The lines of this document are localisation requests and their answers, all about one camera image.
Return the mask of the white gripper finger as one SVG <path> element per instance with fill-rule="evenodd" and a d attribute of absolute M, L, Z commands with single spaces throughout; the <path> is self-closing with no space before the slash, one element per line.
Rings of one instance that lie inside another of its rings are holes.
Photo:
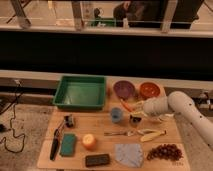
<path fill-rule="evenodd" d="M 129 105 L 128 103 L 124 103 L 123 106 L 126 109 L 133 109 L 133 107 L 131 105 Z"/>
<path fill-rule="evenodd" d="M 131 112 L 132 117 L 140 117 L 140 112 Z"/>

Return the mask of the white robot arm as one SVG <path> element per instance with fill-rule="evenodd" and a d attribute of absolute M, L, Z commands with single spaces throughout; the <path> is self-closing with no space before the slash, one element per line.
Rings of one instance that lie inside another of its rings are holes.
<path fill-rule="evenodd" d="M 157 117 L 162 114 L 181 114 L 213 150 L 213 123 L 197 109 L 194 101 L 184 92 L 174 91 L 168 96 L 148 98 L 140 101 L 139 105 L 139 110 L 129 104 L 125 107 L 133 115 Z"/>

